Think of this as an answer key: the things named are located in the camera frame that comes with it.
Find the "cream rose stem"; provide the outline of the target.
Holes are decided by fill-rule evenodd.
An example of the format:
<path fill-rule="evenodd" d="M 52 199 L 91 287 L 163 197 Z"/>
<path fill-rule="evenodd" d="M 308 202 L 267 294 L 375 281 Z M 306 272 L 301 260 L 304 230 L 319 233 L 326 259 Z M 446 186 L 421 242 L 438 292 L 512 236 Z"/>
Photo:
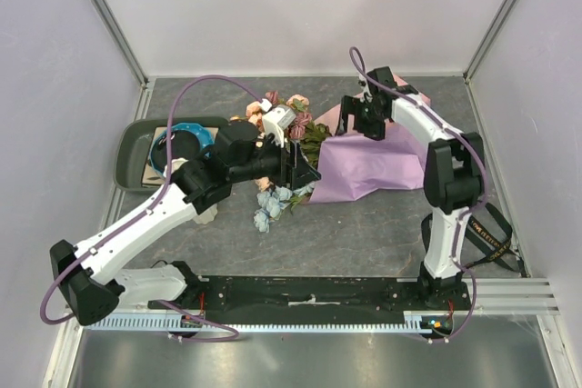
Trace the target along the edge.
<path fill-rule="evenodd" d="M 255 179 L 255 183 L 261 193 L 272 191 L 276 187 L 276 185 L 268 177 Z"/>

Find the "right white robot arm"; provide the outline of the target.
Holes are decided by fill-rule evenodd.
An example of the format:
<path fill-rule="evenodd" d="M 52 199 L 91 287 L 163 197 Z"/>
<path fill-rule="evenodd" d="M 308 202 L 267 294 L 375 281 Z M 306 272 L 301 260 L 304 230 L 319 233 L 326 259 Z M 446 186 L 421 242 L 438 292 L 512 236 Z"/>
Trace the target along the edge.
<path fill-rule="evenodd" d="M 465 231 L 487 189 L 483 140 L 448 124 L 414 87 L 398 85 L 389 67 L 361 74 L 358 83 L 359 97 L 342 98 L 338 135 L 346 133 L 348 119 L 353 118 L 356 132 L 379 141 L 390 121 L 406 128 L 426 148 L 423 190 L 432 213 L 426 220 L 428 240 L 416 298 L 423 307 L 437 309 L 461 289 Z"/>

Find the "purple pink wrapping paper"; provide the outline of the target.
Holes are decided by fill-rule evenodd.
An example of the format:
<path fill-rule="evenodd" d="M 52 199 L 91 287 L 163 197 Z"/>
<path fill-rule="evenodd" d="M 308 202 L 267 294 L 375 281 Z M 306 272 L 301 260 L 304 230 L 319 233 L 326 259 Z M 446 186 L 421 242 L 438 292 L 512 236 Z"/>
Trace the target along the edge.
<path fill-rule="evenodd" d="M 356 132 L 331 136 L 317 153 L 316 182 L 309 204 L 353 202 L 377 190 L 417 190 L 423 187 L 426 146 L 400 124 L 386 122 L 379 141 Z"/>

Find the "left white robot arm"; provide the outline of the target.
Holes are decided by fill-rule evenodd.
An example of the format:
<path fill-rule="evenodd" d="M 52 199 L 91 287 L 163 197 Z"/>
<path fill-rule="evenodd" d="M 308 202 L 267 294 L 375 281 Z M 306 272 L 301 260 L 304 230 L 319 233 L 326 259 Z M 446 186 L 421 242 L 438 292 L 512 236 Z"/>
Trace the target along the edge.
<path fill-rule="evenodd" d="M 54 292 L 83 326 L 105 319 L 121 303 L 171 301 L 180 309 L 192 308 L 200 289 L 185 264 L 138 270 L 128 270 L 126 264 L 179 225 L 212 221 L 234 184 L 265 177 L 294 191 L 321 178 L 297 140 L 274 133 L 261 137 L 246 121 L 220 127 L 209 144 L 200 144 L 184 162 L 167 163 L 166 181 L 148 201 L 84 241 L 61 240 L 50 248 L 54 281 L 41 302 L 44 323 L 54 323 L 46 313 Z"/>

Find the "dusty pink rose stem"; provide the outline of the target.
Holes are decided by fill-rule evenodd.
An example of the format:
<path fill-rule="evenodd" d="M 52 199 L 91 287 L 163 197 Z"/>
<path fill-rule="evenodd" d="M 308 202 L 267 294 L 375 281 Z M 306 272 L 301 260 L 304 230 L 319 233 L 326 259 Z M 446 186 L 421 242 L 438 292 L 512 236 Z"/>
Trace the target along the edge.
<path fill-rule="evenodd" d="M 284 101 L 276 91 L 267 92 L 265 98 L 271 104 L 285 104 L 294 111 L 296 118 L 284 130 L 286 138 L 297 140 L 307 161 L 317 168 L 322 144 L 332 135 L 326 124 L 314 121 L 309 111 L 309 100 L 302 95 L 293 95 Z"/>

